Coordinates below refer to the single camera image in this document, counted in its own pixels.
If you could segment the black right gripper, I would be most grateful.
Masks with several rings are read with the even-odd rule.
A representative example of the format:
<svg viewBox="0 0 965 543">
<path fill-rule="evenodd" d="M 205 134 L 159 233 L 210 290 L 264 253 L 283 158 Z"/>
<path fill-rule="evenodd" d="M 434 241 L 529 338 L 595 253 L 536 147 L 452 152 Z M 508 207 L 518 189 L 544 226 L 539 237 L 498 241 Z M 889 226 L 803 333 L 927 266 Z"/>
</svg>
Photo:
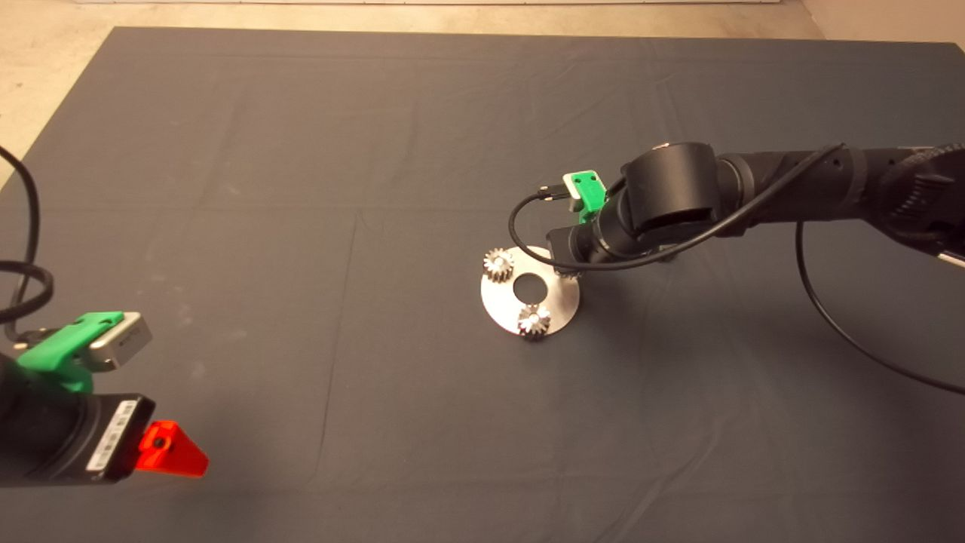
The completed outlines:
<svg viewBox="0 0 965 543">
<path fill-rule="evenodd" d="M 583 272 L 586 265 L 629 264 L 675 259 L 664 252 L 676 245 L 676 235 L 662 229 L 678 226 L 674 213 L 637 220 L 631 212 L 600 212 L 582 225 L 558 228 L 546 235 L 549 259 L 556 272 Z"/>
</svg>

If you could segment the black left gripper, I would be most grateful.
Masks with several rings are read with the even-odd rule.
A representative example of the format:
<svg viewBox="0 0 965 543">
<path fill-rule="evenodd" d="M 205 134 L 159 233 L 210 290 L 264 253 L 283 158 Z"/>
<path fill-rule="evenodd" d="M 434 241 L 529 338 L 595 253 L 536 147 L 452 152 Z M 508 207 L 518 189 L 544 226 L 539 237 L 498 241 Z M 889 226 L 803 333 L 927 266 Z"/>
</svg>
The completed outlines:
<svg viewBox="0 0 965 543">
<path fill-rule="evenodd" d="M 59 448 L 28 471 L 28 484 L 114 484 L 136 470 L 200 478 L 210 460 L 178 422 L 151 422 L 140 393 L 83 394 L 79 420 Z"/>
</svg>

